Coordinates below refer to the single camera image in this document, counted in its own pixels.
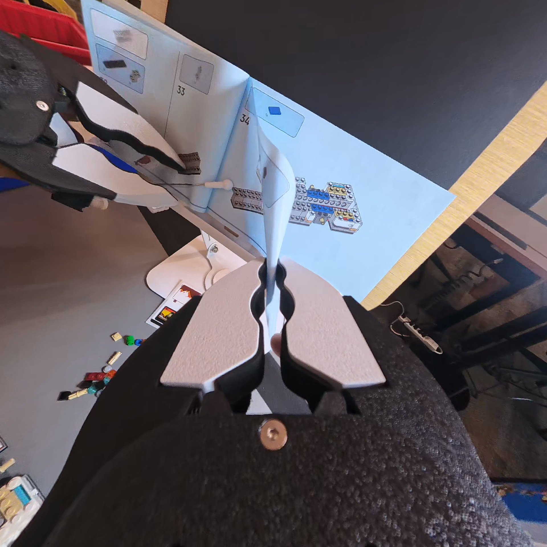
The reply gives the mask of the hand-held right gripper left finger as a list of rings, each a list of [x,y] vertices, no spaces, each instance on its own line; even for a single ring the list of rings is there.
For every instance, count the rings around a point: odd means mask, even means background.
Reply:
[[[193,312],[160,382],[203,393],[250,393],[264,374],[264,260],[233,270]]]

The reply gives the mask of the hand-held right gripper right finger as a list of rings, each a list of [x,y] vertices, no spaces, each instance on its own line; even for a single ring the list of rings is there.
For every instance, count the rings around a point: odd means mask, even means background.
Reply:
[[[278,263],[280,365],[292,391],[346,391],[386,378],[341,293],[290,258]]]

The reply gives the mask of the red plastic bin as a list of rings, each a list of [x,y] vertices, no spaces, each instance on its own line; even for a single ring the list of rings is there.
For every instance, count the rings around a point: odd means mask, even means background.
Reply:
[[[92,65],[84,27],[42,1],[1,1],[1,30],[25,35],[81,65]]]

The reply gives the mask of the white power strip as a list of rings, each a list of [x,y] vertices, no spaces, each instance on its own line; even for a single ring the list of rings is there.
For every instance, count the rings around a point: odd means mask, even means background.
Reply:
[[[390,331],[400,338],[407,338],[409,340],[419,341],[423,346],[425,346],[430,352],[442,355],[443,350],[441,346],[411,318],[400,315],[395,318],[389,324]]]

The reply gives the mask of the pile of small lego pieces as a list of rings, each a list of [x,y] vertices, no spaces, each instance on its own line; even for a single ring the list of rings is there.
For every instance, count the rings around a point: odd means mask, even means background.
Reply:
[[[122,342],[129,348],[140,347],[146,341],[146,338],[135,338],[132,335],[122,336],[120,332],[110,334],[110,338],[113,342]],[[85,373],[83,380],[77,385],[76,389],[60,392],[57,400],[74,400],[88,394],[98,398],[117,373],[116,365],[121,364],[121,355],[121,351],[115,351],[98,371]]]

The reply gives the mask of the yellow plastic bin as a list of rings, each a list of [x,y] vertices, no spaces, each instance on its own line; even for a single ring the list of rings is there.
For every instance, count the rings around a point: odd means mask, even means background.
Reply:
[[[62,15],[66,15],[74,19],[75,21],[79,22],[79,11],[74,10],[72,7],[72,4],[68,1],[42,1],[44,2],[48,8],[53,9],[57,13],[60,13]]]

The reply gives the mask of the white book stand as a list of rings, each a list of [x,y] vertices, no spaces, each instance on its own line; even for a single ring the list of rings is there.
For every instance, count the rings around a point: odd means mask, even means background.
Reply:
[[[146,284],[157,295],[167,298],[184,284],[202,294],[214,281],[263,255],[253,247],[243,248],[234,240],[234,231],[210,215],[188,208],[181,194],[177,200],[166,189],[150,184],[139,174],[122,172],[122,182],[116,183],[114,201],[147,207],[152,213],[174,211],[159,227],[158,240],[174,253],[152,268]]]

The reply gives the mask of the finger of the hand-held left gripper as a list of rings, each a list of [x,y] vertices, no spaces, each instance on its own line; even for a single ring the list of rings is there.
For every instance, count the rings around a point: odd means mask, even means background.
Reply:
[[[122,142],[179,174],[201,174],[199,166],[187,166],[161,134],[131,108],[82,81],[76,85],[73,101],[82,125],[101,140]]]
[[[52,165],[112,191],[115,202],[154,209],[177,205],[167,190],[146,181],[134,166],[104,146],[78,143],[58,148]]]

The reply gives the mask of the lego instruction booklet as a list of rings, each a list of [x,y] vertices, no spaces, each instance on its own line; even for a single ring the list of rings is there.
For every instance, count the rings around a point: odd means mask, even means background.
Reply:
[[[259,137],[288,160],[296,199],[281,256],[361,301],[453,201],[448,190],[124,1],[81,1],[94,72],[200,175],[151,159],[213,231],[266,256]]]

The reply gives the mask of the medium blue plastic bin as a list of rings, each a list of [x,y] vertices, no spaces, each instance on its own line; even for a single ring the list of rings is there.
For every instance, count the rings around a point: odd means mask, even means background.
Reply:
[[[102,154],[110,164],[115,166],[116,168],[128,172],[128,173],[134,173],[136,174],[137,171],[134,167],[127,164],[122,159],[115,156],[112,152],[107,150],[106,148],[102,146],[98,146],[92,142],[86,143],[87,146],[94,148],[100,154]],[[12,173],[9,169],[7,169],[4,165],[1,165],[1,192],[16,189],[16,188],[22,188],[30,185],[31,183],[29,181],[26,181],[25,179],[21,178],[19,175]]]

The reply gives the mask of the lego sticker sheet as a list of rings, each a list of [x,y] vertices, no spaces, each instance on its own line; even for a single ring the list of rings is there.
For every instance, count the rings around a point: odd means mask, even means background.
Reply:
[[[201,295],[202,292],[196,291],[182,281],[178,282],[163,302],[149,316],[146,323],[155,329],[160,328],[193,297]]]

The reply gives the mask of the lego vehicle base assembly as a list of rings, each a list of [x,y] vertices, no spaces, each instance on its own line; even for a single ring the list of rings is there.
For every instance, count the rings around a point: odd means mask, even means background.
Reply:
[[[45,496],[29,474],[1,481],[1,529],[23,528],[43,505]]]

